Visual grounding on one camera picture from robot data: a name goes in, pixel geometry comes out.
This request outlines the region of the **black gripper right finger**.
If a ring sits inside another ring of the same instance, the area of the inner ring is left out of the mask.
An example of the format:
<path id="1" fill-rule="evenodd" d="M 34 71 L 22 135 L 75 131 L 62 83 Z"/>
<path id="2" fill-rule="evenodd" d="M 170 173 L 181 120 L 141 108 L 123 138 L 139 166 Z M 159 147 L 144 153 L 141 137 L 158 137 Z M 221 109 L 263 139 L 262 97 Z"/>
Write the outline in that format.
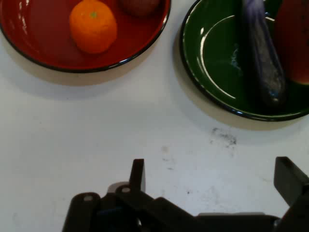
<path id="1" fill-rule="evenodd" d="M 277 157 L 274 186 L 289 209 L 275 224 L 275 232 L 309 230 L 309 177 L 288 157 Z"/>

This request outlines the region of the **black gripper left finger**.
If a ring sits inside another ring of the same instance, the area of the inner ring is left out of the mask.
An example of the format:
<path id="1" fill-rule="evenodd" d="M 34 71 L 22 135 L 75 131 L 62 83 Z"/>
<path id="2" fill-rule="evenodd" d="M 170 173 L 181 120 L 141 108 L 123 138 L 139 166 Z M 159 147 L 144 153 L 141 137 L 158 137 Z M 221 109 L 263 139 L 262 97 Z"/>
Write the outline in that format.
<path id="1" fill-rule="evenodd" d="M 164 198 L 143 191 L 143 159 L 133 160 L 129 181 L 100 197 L 86 192 L 71 200 L 64 232 L 192 232 L 196 219 Z"/>

